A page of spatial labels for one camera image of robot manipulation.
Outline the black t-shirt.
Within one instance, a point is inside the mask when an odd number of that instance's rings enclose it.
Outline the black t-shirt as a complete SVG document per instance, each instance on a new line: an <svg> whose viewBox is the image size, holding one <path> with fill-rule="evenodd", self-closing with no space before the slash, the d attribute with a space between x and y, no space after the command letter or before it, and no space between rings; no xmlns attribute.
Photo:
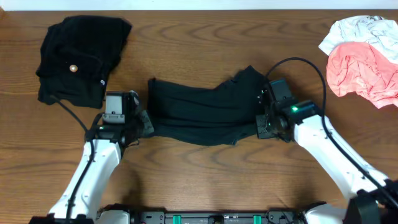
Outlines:
<svg viewBox="0 0 398 224"><path fill-rule="evenodd" d="M150 79L147 110L154 135L201 146L235 145L256 134L265 80L252 66L214 89Z"/></svg>

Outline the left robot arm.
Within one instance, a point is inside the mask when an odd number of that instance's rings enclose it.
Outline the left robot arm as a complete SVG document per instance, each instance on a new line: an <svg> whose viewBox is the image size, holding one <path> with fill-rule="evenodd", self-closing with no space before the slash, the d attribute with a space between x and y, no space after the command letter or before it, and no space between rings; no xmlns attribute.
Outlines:
<svg viewBox="0 0 398 224"><path fill-rule="evenodd" d="M68 187L46 216L32 217L31 223L132 222L127 206L101 209L101 198L124 151L138 145L153 127L135 91L109 91L104 101L105 111L96 115L91 127L83 128L83 154Z"/></svg>

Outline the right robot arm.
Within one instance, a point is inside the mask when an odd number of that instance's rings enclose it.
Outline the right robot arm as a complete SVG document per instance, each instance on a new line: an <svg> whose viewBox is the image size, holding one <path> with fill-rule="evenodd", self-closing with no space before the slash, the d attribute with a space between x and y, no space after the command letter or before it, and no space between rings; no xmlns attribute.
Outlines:
<svg viewBox="0 0 398 224"><path fill-rule="evenodd" d="M348 206L318 203L301 212L304 223L397 223L397 182L366 162L312 101L290 92L263 90L264 114L257 116L259 139L294 141L309 152L339 188Z"/></svg>

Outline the folded black pants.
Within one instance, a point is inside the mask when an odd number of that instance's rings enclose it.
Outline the folded black pants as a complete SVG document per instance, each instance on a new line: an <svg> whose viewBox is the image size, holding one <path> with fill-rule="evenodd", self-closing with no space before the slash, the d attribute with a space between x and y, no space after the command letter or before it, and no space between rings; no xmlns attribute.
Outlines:
<svg viewBox="0 0 398 224"><path fill-rule="evenodd" d="M48 28L40 48L38 100L100 109L132 24L118 17L71 16Z"/></svg>

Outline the coral pink t-shirt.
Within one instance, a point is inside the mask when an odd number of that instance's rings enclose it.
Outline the coral pink t-shirt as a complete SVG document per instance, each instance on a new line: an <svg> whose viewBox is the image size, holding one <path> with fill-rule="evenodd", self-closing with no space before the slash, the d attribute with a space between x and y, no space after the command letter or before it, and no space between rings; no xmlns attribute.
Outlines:
<svg viewBox="0 0 398 224"><path fill-rule="evenodd" d="M332 50L326 80L336 96L356 93L378 109L397 106L397 64L368 43L347 42Z"/></svg>

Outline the white printed t-shirt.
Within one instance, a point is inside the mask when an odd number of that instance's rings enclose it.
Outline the white printed t-shirt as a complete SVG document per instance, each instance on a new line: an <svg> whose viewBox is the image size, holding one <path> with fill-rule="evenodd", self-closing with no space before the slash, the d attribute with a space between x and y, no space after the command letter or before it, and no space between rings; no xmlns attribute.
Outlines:
<svg viewBox="0 0 398 224"><path fill-rule="evenodd" d="M336 21L318 48L330 53L345 42L365 42L397 63L397 22L381 16L354 16Z"/></svg>

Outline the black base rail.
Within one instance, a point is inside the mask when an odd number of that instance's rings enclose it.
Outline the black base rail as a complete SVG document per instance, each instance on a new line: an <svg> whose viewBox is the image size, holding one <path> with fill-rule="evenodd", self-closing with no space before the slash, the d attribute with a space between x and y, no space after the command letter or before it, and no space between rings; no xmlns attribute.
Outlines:
<svg viewBox="0 0 398 224"><path fill-rule="evenodd" d="M275 208L260 211L167 211L108 205L98 211L95 223L125 224L308 224L303 211Z"/></svg>

